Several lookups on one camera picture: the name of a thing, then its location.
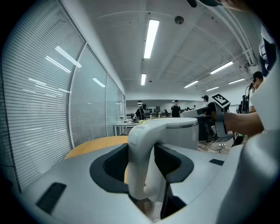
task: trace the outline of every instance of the person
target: person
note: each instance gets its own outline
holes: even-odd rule
[[[138,118],[139,120],[146,120],[145,116],[144,116],[144,112],[146,109],[146,104],[142,104],[135,112],[134,114],[134,119]]]
[[[208,106],[209,97],[207,95],[205,95],[205,96],[202,96],[201,98],[203,98],[202,107],[207,107]]]
[[[181,108],[178,106],[178,100],[174,101],[174,106],[171,107],[170,117],[180,117]]]
[[[257,88],[261,85],[263,82],[263,75],[261,72],[255,72],[253,74],[253,81],[250,84],[249,87],[249,94],[248,94],[248,99],[249,99],[249,113],[256,112],[252,102],[250,101],[250,96],[254,94],[254,92],[257,90]]]

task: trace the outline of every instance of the white robot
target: white robot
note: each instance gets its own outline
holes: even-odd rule
[[[60,162],[18,199],[42,223],[149,224],[152,221],[134,204],[145,198],[163,202],[159,222],[163,224],[250,220],[266,206],[261,203],[280,174],[280,116],[266,109],[280,111],[275,94],[279,73],[276,64],[251,99],[265,131],[246,145],[233,147],[228,155],[196,150],[202,138],[200,123],[209,127],[207,116],[159,119],[134,127],[128,144]],[[203,108],[217,111],[216,133],[207,136],[214,141],[231,138],[223,128],[225,109],[218,105]]]

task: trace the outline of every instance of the table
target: table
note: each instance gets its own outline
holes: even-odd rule
[[[116,124],[113,125],[113,127],[115,128],[115,136],[117,136],[117,128],[123,128],[125,127],[127,129],[127,127],[134,127],[134,126],[137,126],[139,125],[139,123],[124,123],[124,122],[117,122]]]
[[[81,145],[78,145],[66,155],[65,159],[69,159],[74,156],[82,155],[85,153],[89,153],[113,145],[124,144],[127,142],[128,142],[128,136],[112,136],[112,137],[98,138],[95,140],[85,142]]]

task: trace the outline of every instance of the black rubber pad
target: black rubber pad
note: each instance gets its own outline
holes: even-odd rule
[[[222,166],[224,164],[224,161],[218,160],[218,159],[211,159],[209,162],[220,165],[220,166]]]
[[[65,184],[53,183],[39,199],[36,205],[46,213],[51,214],[65,188]]]

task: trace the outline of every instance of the glass wall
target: glass wall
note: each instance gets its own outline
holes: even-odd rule
[[[117,104],[117,109],[118,109],[118,121],[120,121],[120,117],[124,116],[123,111],[124,111],[124,106],[123,106],[123,93],[122,91],[118,88],[118,104]]]
[[[101,137],[106,132],[107,72],[88,46],[85,47],[72,80],[70,122],[74,147]]]
[[[106,116],[107,116],[107,134],[114,136],[113,125],[118,122],[118,86],[114,80],[108,76],[107,79],[107,94],[106,94]]]
[[[20,191],[73,147],[114,135],[118,86],[58,1],[37,1],[15,25],[1,78],[1,167]]]

